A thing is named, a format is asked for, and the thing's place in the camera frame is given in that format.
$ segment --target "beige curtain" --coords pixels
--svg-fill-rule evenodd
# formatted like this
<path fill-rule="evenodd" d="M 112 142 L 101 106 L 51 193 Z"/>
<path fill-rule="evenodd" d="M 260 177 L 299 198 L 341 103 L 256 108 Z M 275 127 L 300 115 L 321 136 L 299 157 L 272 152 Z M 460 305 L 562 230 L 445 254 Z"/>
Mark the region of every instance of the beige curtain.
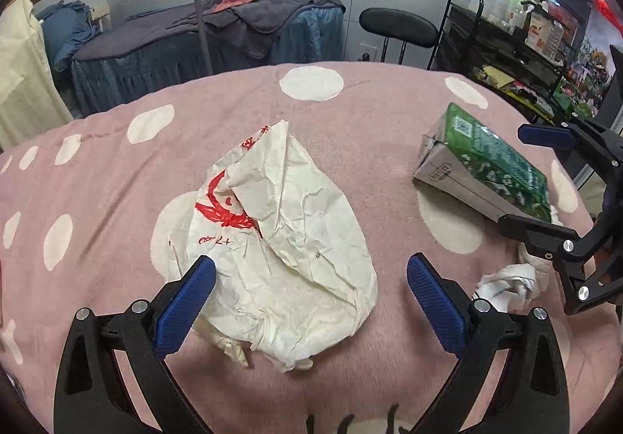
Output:
<path fill-rule="evenodd" d="M 7 150 L 71 120 L 32 3 L 17 0 L 0 16 L 0 146 Z"/>

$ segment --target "crumpled tissue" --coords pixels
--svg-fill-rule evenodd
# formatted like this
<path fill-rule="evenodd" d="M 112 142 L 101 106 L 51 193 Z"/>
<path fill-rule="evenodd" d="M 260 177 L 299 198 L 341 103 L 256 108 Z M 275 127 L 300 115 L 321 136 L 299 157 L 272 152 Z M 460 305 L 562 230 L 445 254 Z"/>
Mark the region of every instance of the crumpled tissue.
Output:
<path fill-rule="evenodd" d="M 562 226 L 552 205 L 552 223 Z M 504 267 L 496 274 L 484 275 L 472 299 L 486 299 L 499 312 L 520 311 L 527 302 L 536 299 L 549 286 L 551 262 L 528 253 L 519 243 L 519 263 Z"/>
<path fill-rule="evenodd" d="M 192 211 L 170 236 L 169 280 L 200 255 L 216 287 L 194 329 L 248 365 L 244 347 L 281 370 L 353 335 L 376 303 L 377 282 L 344 194 L 281 121 L 264 127 L 208 171 Z"/>

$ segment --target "polka dot tablecloth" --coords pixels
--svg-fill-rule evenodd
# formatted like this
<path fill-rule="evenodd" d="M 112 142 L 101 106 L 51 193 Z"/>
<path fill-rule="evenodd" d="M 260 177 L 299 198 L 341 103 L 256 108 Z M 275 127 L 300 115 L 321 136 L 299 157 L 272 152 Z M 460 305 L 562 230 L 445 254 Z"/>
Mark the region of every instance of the polka dot tablecloth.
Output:
<path fill-rule="evenodd" d="M 2 364 L 49 430 L 58 362 L 72 317 L 121 312 L 162 287 L 168 236 L 208 167 L 279 120 L 344 192 L 378 274 L 378 303 L 351 338 L 281 374 L 248 352 L 243 369 L 191 331 L 166 362 L 216 433 L 381 434 L 412 427 L 456 360 L 444 353 L 405 278 L 423 252 L 443 277 L 473 293 L 484 274 L 517 260 L 517 244 L 454 198 L 414 184 L 422 134 L 456 102 L 543 173 L 566 226 L 591 220 L 552 151 L 521 144 L 522 117 L 487 90 L 451 74 L 383 64 L 283 65 L 192 81 L 52 130 L 0 157 L 3 229 Z M 596 411 L 619 362 L 614 308 L 567 318 L 552 277 L 538 298 L 563 354 L 571 432 Z M 497 355 L 466 425 L 478 422 L 503 365 Z M 120 362 L 129 374 L 127 360 Z M 128 389 L 154 424 L 134 380 Z"/>

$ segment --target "qr code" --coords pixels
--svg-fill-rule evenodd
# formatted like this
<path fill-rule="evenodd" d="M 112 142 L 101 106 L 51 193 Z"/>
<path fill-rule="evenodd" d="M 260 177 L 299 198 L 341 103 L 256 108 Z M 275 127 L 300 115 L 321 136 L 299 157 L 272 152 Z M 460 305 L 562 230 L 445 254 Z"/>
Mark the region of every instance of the qr code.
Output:
<path fill-rule="evenodd" d="M 461 135 L 465 135 L 467 138 L 472 137 L 472 124 L 459 116 L 454 117 L 454 129 Z"/>

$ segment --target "black chair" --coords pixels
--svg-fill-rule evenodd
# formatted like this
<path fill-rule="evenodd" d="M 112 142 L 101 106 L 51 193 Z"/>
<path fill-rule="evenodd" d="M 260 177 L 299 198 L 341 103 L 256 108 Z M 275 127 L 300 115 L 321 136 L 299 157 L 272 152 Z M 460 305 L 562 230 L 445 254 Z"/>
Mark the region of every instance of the black chair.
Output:
<path fill-rule="evenodd" d="M 359 16 L 359 25 L 368 33 L 385 37 L 381 63 L 385 62 L 389 39 L 403 41 L 403 48 L 398 58 L 398 64 L 402 65 L 407 44 L 429 49 L 435 46 L 439 35 L 435 25 L 428 19 L 395 9 L 366 9 Z"/>

